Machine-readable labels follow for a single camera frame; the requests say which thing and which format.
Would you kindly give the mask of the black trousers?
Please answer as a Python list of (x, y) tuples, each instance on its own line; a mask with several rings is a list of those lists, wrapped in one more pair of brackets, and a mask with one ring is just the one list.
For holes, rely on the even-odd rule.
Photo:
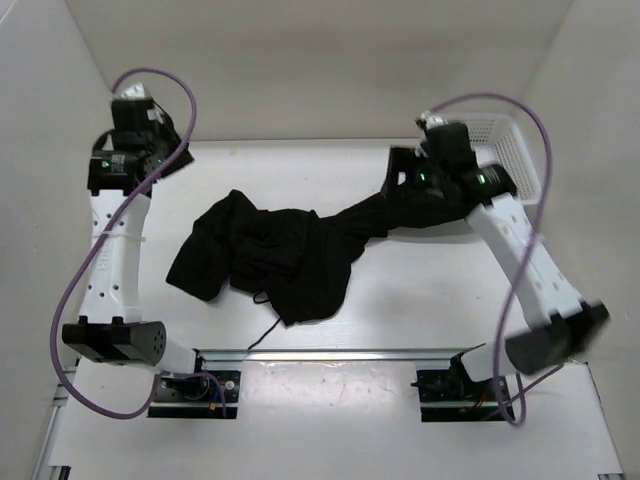
[(233, 190), (194, 221), (166, 281), (205, 302), (225, 283), (263, 294), (286, 325), (323, 320), (341, 308), (352, 264), (370, 239), (460, 220), (471, 209), (458, 197), (401, 189), (320, 217), (313, 210), (260, 210)]

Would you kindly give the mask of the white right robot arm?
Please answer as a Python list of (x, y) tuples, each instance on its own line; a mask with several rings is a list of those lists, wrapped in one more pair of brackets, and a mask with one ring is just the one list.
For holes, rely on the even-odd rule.
[(469, 225), (509, 280), (508, 301), (522, 310), (525, 330), (499, 331), (451, 359), (449, 387), (458, 398), (476, 397), (496, 377), (531, 376), (586, 352), (609, 322), (604, 304), (587, 301), (561, 273), (502, 165), (479, 165), (472, 149), (456, 159), (393, 146), (381, 192), (402, 227)]

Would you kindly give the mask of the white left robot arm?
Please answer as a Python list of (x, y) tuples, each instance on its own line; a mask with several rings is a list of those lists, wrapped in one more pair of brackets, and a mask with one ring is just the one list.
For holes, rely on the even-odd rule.
[(87, 181), (92, 237), (104, 242), (89, 264), (79, 318), (63, 325), (62, 341), (95, 363), (177, 374), (177, 391), (198, 400), (208, 392), (210, 377), (196, 367), (196, 351), (169, 339), (162, 322), (143, 320), (138, 292), (152, 189), (133, 192), (180, 140), (169, 116), (150, 97), (119, 96), (111, 113), (114, 127), (94, 144)]

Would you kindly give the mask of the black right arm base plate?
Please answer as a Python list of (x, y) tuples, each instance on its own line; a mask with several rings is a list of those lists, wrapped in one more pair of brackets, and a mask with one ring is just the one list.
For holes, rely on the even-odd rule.
[(465, 384), (448, 370), (417, 370), (411, 386), (418, 392), (423, 423), (504, 420), (491, 380)]

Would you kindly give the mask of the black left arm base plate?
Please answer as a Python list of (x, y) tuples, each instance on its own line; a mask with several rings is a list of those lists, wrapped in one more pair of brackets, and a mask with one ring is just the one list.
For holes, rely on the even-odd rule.
[(235, 420), (239, 410), (242, 368), (239, 362), (205, 362), (215, 377), (163, 376), (147, 417), (155, 419)]

